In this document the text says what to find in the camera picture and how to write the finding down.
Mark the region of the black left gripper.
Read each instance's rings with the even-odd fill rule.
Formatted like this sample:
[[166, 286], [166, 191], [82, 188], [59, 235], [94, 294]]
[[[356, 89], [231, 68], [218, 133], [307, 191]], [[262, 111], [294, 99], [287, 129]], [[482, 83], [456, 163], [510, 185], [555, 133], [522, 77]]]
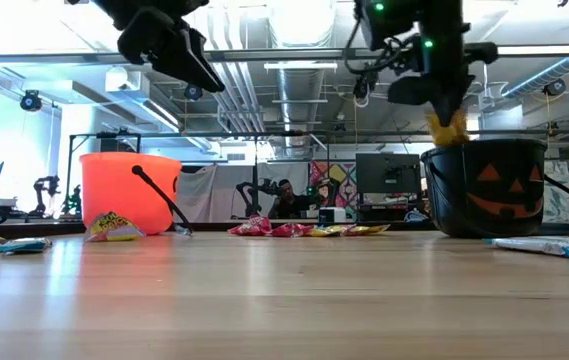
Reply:
[[94, 0], [120, 32], [119, 53], [141, 65], [146, 55], [154, 70], [208, 92], [224, 83], [204, 54], [206, 38], [183, 20], [209, 0]]

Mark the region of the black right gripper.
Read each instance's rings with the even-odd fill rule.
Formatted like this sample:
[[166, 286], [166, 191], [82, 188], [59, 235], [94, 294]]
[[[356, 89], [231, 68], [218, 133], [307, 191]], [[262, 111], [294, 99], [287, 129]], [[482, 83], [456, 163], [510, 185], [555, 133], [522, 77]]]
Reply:
[[401, 74], [412, 70], [434, 78], [407, 76], [393, 82], [390, 103], [423, 105], [430, 102], [439, 124], [448, 127], [461, 108], [474, 75], [465, 73], [476, 61], [498, 59], [492, 42], [464, 41], [471, 24], [463, 19], [461, 0], [356, 0], [355, 30], [367, 48], [379, 55], [364, 67], [366, 72], [390, 68]]

